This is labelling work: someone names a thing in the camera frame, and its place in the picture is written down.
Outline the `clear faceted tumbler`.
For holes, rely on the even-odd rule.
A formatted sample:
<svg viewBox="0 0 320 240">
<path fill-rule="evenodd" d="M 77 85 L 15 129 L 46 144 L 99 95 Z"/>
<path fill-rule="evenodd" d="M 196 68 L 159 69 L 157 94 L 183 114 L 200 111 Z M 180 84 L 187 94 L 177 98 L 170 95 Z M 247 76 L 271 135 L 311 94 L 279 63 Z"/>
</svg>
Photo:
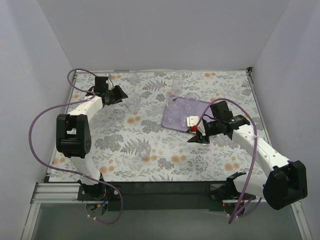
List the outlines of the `clear faceted tumbler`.
<svg viewBox="0 0 320 240">
<path fill-rule="evenodd" d="M 179 111 L 179 121 L 183 127 L 187 126 L 187 118 L 195 114 L 195 109 L 192 107 L 182 107 Z"/>
<path fill-rule="evenodd" d="M 138 93 L 131 93 L 128 95 L 128 98 L 125 99 L 125 103 L 128 109 L 136 115 L 141 107 L 141 97 Z"/>
</svg>

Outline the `clear wine glass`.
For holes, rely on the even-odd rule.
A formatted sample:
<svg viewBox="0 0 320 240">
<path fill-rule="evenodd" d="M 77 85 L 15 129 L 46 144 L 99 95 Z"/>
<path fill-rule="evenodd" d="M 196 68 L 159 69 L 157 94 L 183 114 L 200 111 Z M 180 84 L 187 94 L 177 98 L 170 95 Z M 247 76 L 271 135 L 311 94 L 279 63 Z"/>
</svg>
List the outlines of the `clear wine glass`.
<svg viewBox="0 0 320 240">
<path fill-rule="evenodd" d="M 199 104 L 200 96 L 194 92 L 188 92 L 184 97 L 184 110 L 187 113 L 194 112 Z"/>
</svg>

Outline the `tall clear champagne flute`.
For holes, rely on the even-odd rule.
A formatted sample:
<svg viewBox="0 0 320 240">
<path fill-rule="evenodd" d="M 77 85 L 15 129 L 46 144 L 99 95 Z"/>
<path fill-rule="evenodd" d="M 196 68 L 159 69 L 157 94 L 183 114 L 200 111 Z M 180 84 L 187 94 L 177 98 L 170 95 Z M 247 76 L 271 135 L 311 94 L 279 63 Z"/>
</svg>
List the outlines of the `tall clear champagne flute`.
<svg viewBox="0 0 320 240">
<path fill-rule="evenodd" d="M 176 116 L 173 113 L 174 109 L 177 106 L 178 95 L 174 90 L 169 90 L 166 93 L 166 107 L 167 107 L 167 117 L 166 121 L 170 124 L 173 124 L 176 120 Z"/>
</svg>

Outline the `tall clear highball glass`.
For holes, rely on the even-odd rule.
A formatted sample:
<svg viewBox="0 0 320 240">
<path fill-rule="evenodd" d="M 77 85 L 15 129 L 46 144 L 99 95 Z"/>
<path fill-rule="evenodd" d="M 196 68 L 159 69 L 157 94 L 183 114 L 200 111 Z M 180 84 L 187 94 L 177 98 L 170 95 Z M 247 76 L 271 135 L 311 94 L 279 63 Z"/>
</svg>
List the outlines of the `tall clear highball glass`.
<svg viewBox="0 0 320 240">
<path fill-rule="evenodd" d="M 176 96 L 176 98 L 174 99 L 176 104 L 178 103 L 178 97 L 183 92 L 184 79 L 185 79 L 185 76 L 184 76 L 184 74 L 182 72 L 176 72 L 173 75 L 171 89 L 173 90 L 173 92 L 174 92 L 174 94 Z"/>
</svg>

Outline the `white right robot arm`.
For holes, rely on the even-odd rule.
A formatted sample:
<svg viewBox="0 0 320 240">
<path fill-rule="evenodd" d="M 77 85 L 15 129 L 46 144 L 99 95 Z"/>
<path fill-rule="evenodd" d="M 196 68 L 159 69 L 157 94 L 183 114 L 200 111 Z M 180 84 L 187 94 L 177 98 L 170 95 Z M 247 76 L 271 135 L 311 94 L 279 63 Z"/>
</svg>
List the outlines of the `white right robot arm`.
<svg viewBox="0 0 320 240">
<path fill-rule="evenodd" d="M 291 161 L 278 153 L 254 132 L 253 124 L 243 115 L 234 116 L 226 101 L 214 103 L 210 109 L 212 121 L 199 116 L 187 117 L 187 127 L 195 133 L 189 142 L 209 144 L 211 136 L 228 136 L 254 158 L 266 176 L 262 180 L 247 180 L 248 173 L 236 172 L 215 191 L 217 194 L 242 198 L 241 192 L 245 192 L 265 199 L 275 210 L 307 197 L 307 171 L 301 161 Z"/>
</svg>

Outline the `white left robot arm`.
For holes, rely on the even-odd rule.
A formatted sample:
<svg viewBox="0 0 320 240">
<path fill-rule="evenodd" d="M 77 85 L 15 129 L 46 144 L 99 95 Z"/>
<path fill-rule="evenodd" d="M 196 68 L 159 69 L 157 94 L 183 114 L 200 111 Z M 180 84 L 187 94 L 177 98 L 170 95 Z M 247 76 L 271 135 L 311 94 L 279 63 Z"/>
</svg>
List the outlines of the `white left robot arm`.
<svg viewBox="0 0 320 240">
<path fill-rule="evenodd" d="M 101 172 L 89 157 L 92 147 L 90 120 L 104 107 L 127 98 L 128 95 L 119 85 L 113 84 L 110 76 L 96 76 L 84 102 L 56 118 L 56 150 L 74 165 L 81 184 L 93 186 L 97 180 L 102 180 Z"/>
</svg>

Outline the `lavender plastic tray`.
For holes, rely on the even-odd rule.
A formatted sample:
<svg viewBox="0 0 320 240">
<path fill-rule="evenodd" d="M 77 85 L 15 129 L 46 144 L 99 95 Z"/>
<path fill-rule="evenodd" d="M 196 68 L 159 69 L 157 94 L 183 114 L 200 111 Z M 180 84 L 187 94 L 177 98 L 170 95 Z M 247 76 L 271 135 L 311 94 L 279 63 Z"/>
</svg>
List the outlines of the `lavender plastic tray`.
<svg viewBox="0 0 320 240">
<path fill-rule="evenodd" d="M 172 114 L 175 116 L 174 122 L 168 121 L 168 115 L 171 111 L 167 106 L 164 108 L 163 116 L 161 119 L 161 124 L 163 127 L 179 132 L 186 132 L 187 127 L 187 117 L 189 116 L 201 116 L 205 108 L 210 102 L 207 101 L 198 101 L 195 106 L 186 106 L 186 101 L 184 97 L 177 97 L 177 106 L 174 110 L 172 110 Z"/>
</svg>

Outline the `small clear glass left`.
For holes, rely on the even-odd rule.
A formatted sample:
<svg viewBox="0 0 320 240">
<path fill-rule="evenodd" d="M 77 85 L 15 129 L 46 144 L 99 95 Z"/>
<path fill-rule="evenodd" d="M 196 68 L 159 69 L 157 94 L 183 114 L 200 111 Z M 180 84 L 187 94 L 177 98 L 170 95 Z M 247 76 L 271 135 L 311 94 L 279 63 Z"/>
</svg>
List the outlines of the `small clear glass left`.
<svg viewBox="0 0 320 240">
<path fill-rule="evenodd" d="M 121 129 L 124 127 L 124 117 L 122 114 L 115 114 L 113 119 L 117 128 Z"/>
</svg>

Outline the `small clear glass lying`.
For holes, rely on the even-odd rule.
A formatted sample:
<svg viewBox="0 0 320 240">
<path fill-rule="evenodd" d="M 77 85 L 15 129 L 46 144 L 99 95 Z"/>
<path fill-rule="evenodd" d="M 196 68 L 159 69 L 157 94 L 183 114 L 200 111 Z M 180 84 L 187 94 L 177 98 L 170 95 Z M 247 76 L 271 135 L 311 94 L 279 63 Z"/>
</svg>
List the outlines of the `small clear glass lying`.
<svg viewBox="0 0 320 240">
<path fill-rule="evenodd" d="M 141 82 L 141 79 L 136 72 L 131 72 L 128 74 L 128 81 L 131 85 L 136 86 Z"/>
</svg>

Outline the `floral patterned table mat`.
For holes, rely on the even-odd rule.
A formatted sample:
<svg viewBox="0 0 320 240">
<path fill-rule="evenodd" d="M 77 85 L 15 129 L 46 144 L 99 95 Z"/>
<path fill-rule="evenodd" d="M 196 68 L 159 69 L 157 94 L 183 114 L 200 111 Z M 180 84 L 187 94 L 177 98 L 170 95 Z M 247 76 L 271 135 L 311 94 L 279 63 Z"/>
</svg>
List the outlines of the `floral patterned table mat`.
<svg viewBox="0 0 320 240">
<path fill-rule="evenodd" d="M 140 95 L 140 110 L 133 114 L 125 101 L 104 107 L 89 122 L 92 147 L 89 158 L 105 181 L 219 181 L 236 172 L 248 172 L 252 157 L 227 136 L 210 138 L 210 144 L 187 143 L 191 134 L 161 124 L 166 93 L 174 72 L 138 72 L 140 83 L 131 85 L 129 72 L 111 72 L 111 80 L 129 94 Z M 252 117 L 258 134 L 268 141 L 246 71 L 185 72 L 184 97 L 196 93 L 211 102 L 227 98 L 241 105 Z M 114 115 L 122 114 L 123 128 Z M 149 143 L 150 157 L 139 156 L 140 143 Z"/>
</svg>

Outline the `small clear tumbler front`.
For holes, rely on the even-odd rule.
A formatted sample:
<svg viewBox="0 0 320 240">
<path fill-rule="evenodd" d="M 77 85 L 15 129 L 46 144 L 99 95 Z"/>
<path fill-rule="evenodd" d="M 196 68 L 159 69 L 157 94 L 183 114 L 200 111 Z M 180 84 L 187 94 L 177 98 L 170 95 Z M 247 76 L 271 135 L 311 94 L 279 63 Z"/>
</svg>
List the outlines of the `small clear tumbler front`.
<svg viewBox="0 0 320 240">
<path fill-rule="evenodd" d="M 151 154 L 150 144 L 148 142 L 141 143 L 138 147 L 138 153 L 143 160 L 148 159 Z"/>
</svg>

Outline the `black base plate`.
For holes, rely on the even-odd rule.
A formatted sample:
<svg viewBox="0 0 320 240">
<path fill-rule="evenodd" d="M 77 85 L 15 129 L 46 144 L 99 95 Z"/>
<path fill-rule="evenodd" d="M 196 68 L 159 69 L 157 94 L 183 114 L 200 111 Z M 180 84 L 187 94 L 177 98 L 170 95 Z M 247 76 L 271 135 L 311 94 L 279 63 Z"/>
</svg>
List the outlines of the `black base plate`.
<svg viewBox="0 0 320 240">
<path fill-rule="evenodd" d="M 129 210 L 223 211 L 224 202 L 236 203 L 240 193 L 227 181 L 140 181 L 79 186 L 77 200 L 108 200 L 110 212 Z"/>
</svg>

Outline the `aluminium frame rail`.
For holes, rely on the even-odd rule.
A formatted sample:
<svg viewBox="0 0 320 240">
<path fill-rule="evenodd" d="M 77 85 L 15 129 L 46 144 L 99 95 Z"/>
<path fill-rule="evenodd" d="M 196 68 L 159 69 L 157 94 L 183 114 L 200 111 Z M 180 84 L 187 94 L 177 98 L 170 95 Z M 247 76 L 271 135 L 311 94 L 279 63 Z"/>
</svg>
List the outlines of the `aluminium frame rail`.
<svg viewBox="0 0 320 240">
<path fill-rule="evenodd" d="M 78 201 L 78 183 L 37 183 L 35 185 L 32 204 L 71 204 Z"/>
</svg>

